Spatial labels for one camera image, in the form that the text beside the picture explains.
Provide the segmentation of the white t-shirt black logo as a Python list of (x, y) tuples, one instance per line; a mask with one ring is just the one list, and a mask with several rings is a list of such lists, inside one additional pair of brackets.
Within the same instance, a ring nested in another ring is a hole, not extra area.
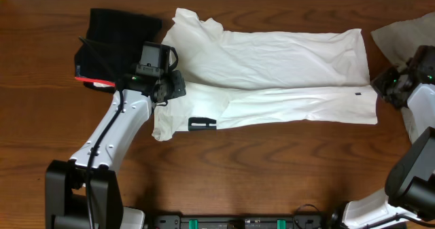
[(167, 141), (193, 118), (218, 129), (298, 120), (376, 124), (359, 29), (344, 33), (227, 31), (179, 8), (164, 44), (179, 56), (186, 95), (154, 112), (153, 137)]

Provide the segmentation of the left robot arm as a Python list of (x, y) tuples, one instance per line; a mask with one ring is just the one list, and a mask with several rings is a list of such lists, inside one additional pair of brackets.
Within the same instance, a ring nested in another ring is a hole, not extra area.
[(45, 174), (46, 228), (142, 228), (145, 213), (125, 207), (117, 174), (141, 126), (156, 106), (186, 94), (180, 71), (157, 78), (125, 75), (88, 140)]

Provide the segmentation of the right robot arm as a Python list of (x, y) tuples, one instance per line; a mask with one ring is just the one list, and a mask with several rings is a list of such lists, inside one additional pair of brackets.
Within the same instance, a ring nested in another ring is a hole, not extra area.
[(388, 69), (372, 81), (395, 107), (407, 107), (417, 139), (389, 172), (385, 187), (348, 202), (332, 214), (330, 228), (395, 228), (413, 222), (434, 227), (434, 67)]

